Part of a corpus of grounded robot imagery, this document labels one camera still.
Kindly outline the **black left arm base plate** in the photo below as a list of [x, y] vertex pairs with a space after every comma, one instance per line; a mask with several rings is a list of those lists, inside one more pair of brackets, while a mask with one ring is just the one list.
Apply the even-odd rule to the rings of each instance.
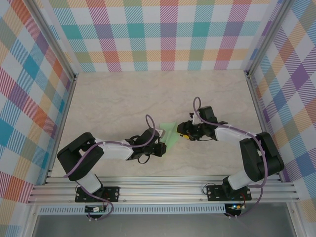
[[100, 198], [110, 202], [118, 202], [120, 187], [101, 187], [94, 193], [87, 194], [82, 187], [76, 188], [75, 202], [102, 202]]

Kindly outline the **aluminium side rail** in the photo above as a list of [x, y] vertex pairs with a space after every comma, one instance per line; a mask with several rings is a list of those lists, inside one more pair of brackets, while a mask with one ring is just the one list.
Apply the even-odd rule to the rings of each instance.
[[74, 95], [74, 91], [75, 91], [75, 88], [76, 88], [76, 84], [77, 84], [77, 81], [78, 81], [78, 77], [79, 77], [79, 74], [75, 74], [74, 78], [72, 79], [69, 95], [68, 95], [68, 98], [67, 98], [67, 101], [66, 101], [66, 104], [65, 104], [65, 108], [64, 108], [63, 113], [62, 113], [61, 123], [60, 123], [60, 126], [59, 126], [58, 130], [57, 130], [56, 141], [54, 143], [54, 147], [53, 147], [51, 156], [48, 159], [47, 167], [44, 170], [44, 176], [41, 179], [40, 185], [44, 185], [45, 184], [49, 172], [51, 172], [52, 169], [53, 169], [53, 166], [54, 166], [54, 163], [55, 163], [55, 160], [56, 160], [56, 157], [57, 157], [57, 153], [58, 153], [58, 148], [59, 148], [59, 145], [60, 145], [60, 142], [61, 142], [63, 130], [64, 130], [64, 127], [65, 127], [65, 124], [66, 124], [67, 115], [68, 115], [68, 112], [69, 112], [69, 109], [70, 109], [70, 105], [71, 105], [72, 98], [73, 98], [73, 95]]
[[263, 137], [263, 149], [265, 151], [265, 157], [267, 159], [267, 168], [268, 168], [268, 176], [279, 174], [284, 169], [284, 162], [277, 150], [277, 147], [271, 137], [271, 135], [268, 133], [268, 128], [266, 125], [266, 122], [264, 120], [263, 112], [261, 111], [260, 105], [259, 105], [259, 99], [256, 95], [253, 83], [250, 79], [250, 76], [247, 74], [247, 72], [244, 72], [246, 82], [248, 85], [248, 88], [250, 90], [251, 98], [255, 107], [255, 111], [258, 117], [258, 121], [262, 130], [262, 137]]

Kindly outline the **light green paper sheet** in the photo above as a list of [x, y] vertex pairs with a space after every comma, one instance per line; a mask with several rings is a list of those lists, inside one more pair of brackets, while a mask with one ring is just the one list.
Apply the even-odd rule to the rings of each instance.
[[177, 124], [176, 122], [160, 123], [159, 128], [160, 130], [165, 131], [160, 141], [166, 145], [166, 151], [168, 151], [176, 144], [180, 137], [180, 135], [177, 133]]

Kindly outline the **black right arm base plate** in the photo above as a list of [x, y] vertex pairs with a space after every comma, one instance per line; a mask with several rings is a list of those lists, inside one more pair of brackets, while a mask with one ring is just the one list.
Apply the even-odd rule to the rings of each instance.
[[248, 187], [238, 190], [228, 188], [225, 190], [221, 185], [209, 185], [206, 187], [208, 201], [249, 201], [252, 200]]

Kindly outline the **aluminium frame post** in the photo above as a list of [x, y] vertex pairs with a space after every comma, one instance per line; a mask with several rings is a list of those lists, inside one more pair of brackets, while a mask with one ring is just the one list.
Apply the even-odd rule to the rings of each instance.
[[271, 0], [250, 45], [241, 69], [247, 79], [256, 71], [264, 54], [296, 0]]
[[57, 42], [56, 37], [54, 36], [49, 24], [46, 22], [40, 8], [38, 7], [35, 0], [23, 0], [24, 4], [30, 11], [31, 15], [35, 19], [36, 23], [38, 24], [42, 34], [44, 35], [45, 39], [47, 40], [48, 44], [52, 47], [53, 52], [55, 53], [57, 59], [60, 61], [63, 69], [65, 70], [66, 74], [72, 79], [72, 81], [76, 81], [77, 74], [70, 66], [62, 48], [60, 47], [59, 43]]

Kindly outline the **dark circuit board white label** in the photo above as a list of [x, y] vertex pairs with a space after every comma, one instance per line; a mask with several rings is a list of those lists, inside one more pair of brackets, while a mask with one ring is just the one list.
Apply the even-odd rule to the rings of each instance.
[[106, 209], [107, 209], [106, 206], [86, 205], [84, 211], [86, 213], [104, 213]]

